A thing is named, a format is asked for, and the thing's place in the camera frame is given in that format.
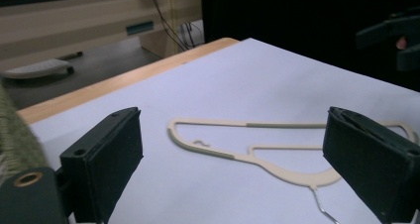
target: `desk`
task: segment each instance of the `desk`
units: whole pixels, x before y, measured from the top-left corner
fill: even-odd
[[[201,19],[200,0],[157,0],[172,28]],[[178,53],[152,0],[52,0],[0,6],[0,71],[140,37],[159,56]]]
[[[220,45],[225,48],[199,56],[201,50]],[[198,56],[190,60],[188,54]],[[166,125],[176,117],[326,122],[329,107],[337,106],[374,120],[403,121],[420,131],[419,93],[252,39],[239,43],[225,39],[178,55],[175,64],[170,60],[155,64],[157,71],[164,70],[165,64],[174,66],[156,76],[143,79],[137,78],[137,71],[133,77],[125,74],[131,82],[121,88],[117,84],[100,91],[100,86],[93,85],[76,91],[86,102],[82,99],[31,124],[52,167],[58,168],[59,154],[103,117],[130,106],[142,110],[145,157],[110,223],[329,223],[309,189],[281,181],[253,165],[177,146],[166,133]],[[38,108],[54,110],[64,97]],[[28,119],[24,111],[21,114]],[[244,152],[249,143],[314,145],[322,144],[323,139],[322,131],[184,127],[180,133],[238,152]],[[276,152],[258,156],[285,168],[313,171],[328,166],[321,152],[303,157]],[[319,188],[319,194],[325,209],[341,223],[379,223],[343,180]]]

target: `floor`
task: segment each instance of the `floor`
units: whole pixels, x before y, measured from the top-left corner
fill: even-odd
[[[203,44],[202,22],[193,22],[189,28],[194,45]],[[178,32],[180,39],[192,46],[186,27]],[[63,71],[21,80],[2,77],[1,82],[15,107],[20,110],[159,59],[159,56],[143,49],[138,38],[130,38],[117,44],[85,51],[82,56],[68,56],[65,60],[73,66],[73,74]]]

